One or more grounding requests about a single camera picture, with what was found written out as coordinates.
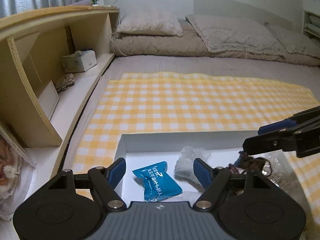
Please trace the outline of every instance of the silver bolt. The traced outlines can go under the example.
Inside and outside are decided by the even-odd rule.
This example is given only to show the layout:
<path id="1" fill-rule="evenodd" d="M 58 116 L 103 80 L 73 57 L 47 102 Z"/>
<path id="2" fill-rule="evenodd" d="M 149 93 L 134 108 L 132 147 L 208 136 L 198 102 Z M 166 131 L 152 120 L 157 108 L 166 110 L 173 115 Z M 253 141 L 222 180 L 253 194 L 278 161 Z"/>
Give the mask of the silver bolt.
<path id="1" fill-rule="evenodd" d="M 111 200 L 108 202 L 108 206 L 114 209 L 121 208 L 123 205 L 124 203 L 121 200 Z"/>
<path id="2" fill-rule="evenodd" d="M 212 204 L 207 200 L 200 200 L 196 203 L 196 206 L 201 209 L 208 209 L 212 206 Z"/>

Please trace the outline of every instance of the teal snack wrapper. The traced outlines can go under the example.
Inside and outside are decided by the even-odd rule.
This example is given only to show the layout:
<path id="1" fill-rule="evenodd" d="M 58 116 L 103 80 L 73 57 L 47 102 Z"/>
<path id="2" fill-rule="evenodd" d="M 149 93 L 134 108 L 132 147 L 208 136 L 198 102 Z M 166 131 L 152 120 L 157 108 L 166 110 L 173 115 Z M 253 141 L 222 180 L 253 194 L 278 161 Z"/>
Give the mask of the teal snack wrapper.
<path id="1" fill-rule="evenodd" d="M 132 171 L 143 179 L 144 199 L 159 201 L 182 193 L 181 187 L 166 173 L 167 162 L 155 163 Z"/>

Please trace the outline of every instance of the small white box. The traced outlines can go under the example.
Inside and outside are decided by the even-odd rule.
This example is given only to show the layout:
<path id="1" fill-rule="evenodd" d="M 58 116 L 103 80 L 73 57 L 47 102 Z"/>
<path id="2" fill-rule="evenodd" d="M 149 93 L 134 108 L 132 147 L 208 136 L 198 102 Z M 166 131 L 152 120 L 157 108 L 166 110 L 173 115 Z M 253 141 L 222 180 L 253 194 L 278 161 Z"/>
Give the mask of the small white box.
<path id="1" fill-rule="evenodd" d="M 36 97 L 38 98 L 39 104 L 41 105 L 45 115 L 49 118 L 52 117 L 53 111 L 55 110 L 58 101 L 60 100 L 59 95 L 54 88 L 52 81 L 48 84 L 40 87 L 35 91 Z"/>
<path id="2" fill-rule="evenodd" d="M 85 72 L 97 64 L 96 54 L 93 50 L 79 51 L 64 56 L 62 66 L 65 73 Z"/>

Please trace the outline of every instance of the wooden headboard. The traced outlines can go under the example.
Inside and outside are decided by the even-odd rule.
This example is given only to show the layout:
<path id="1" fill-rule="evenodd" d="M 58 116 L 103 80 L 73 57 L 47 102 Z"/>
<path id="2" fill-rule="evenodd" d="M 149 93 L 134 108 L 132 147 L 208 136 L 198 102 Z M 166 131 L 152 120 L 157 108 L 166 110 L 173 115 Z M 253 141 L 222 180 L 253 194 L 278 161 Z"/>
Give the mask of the wooden headboard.
<path id="1" fill-rule="evenodd" d="M 221 17 L 249 18 L 264 24 L 266 21 L 292 30 L 292 22 L 264 9 L 234 0 L 193 0 L 193 13 Z"/>

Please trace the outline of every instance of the yellow and white checkered pattern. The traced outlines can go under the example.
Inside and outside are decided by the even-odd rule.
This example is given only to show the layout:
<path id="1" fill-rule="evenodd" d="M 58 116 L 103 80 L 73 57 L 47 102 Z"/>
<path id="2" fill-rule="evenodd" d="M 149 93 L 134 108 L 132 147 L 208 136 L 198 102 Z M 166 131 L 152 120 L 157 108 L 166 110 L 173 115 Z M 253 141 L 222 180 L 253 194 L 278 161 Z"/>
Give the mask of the yellow and white checkered pattern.
<path id="1" fill-rule="evenodd" d="M 125 73 L 109 81 L 82 138 L 75 173 L 109 166 L 122 133 L 257 130 L 318 106 L 305 87 L 204 74 Z M 320 223 L 319 155 L 286 154 Z M 80 192 L 89 196 L 86 191 Z"/>

